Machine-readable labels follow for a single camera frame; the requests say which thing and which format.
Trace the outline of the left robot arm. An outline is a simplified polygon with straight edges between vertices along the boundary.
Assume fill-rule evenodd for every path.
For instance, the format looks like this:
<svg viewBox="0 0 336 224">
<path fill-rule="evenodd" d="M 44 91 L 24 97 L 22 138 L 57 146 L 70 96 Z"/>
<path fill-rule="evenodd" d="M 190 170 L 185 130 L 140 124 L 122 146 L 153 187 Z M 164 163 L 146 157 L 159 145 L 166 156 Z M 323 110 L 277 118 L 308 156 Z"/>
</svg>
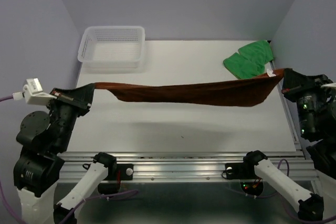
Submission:
<svg viewBox="0 0 336 224">
<path fill-rule="evenodd" d="M 77 223 L 79 212 L 95 188 L 116 175 L 117 159 L 100 152 L 71 192 L 54 203 L 55 189 L 65 161 L 59 157 L 69 145 L 77 118 L 91 108 L 95 84 L 71 90 L 54 88 L 45 93 L 38 79 L 28 79 L 14 99 L 49 110 L 28 114 L 21 122 L 16 141 L 22 145 L 14 166 L 14 185 L 26 223 Z"/>
</svg>

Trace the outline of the brown towel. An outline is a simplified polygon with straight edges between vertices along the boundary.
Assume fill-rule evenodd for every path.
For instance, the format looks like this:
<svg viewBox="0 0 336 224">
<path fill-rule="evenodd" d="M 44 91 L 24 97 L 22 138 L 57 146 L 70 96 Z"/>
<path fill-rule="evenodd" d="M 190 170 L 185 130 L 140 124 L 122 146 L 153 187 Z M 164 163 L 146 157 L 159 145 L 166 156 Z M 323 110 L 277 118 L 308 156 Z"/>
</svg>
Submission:
<svg viewBox="0 0 336 224">
<path fill-rule="evenodd" d="M 263 73 L 251 79 L 174 86 L 142 86 L 96 82 L 97 90 L 107 90 L 123 102 L 186 103 L 213 106 L 252 107 L 261 104 L 283 79 L 284 69 L 270 76 Z"/>
</svg>

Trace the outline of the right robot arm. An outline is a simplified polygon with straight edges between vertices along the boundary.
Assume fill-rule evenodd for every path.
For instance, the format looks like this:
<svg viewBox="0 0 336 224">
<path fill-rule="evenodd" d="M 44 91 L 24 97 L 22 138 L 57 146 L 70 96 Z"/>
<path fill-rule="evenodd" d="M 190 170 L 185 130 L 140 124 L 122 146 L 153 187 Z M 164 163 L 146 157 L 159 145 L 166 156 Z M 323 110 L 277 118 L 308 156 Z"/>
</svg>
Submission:
<svg viewBox="0 0 336 224">
<path fill-rule="evenodd" d="M 308 141 L 304 158 L 248 153 L 241 170 L 271 186 L 300 223 L 335 223 L 335 82 L 326 75 L 284 71 L 282 93 L 298 113 L 299 136 Z"/>
</svg>

